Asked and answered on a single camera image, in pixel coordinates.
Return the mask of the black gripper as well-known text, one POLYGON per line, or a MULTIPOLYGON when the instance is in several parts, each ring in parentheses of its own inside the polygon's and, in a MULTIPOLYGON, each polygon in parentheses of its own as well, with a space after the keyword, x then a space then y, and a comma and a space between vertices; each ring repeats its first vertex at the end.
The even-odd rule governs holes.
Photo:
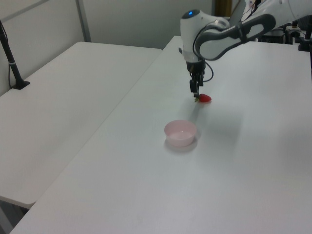
POLYGON ((199 86, 204 84, 205 74, 205 61, 200 60, 198 62, 186 62, 187 70, 190 73, 190 91, 193 93, 194 98, 199 97, 199 86))

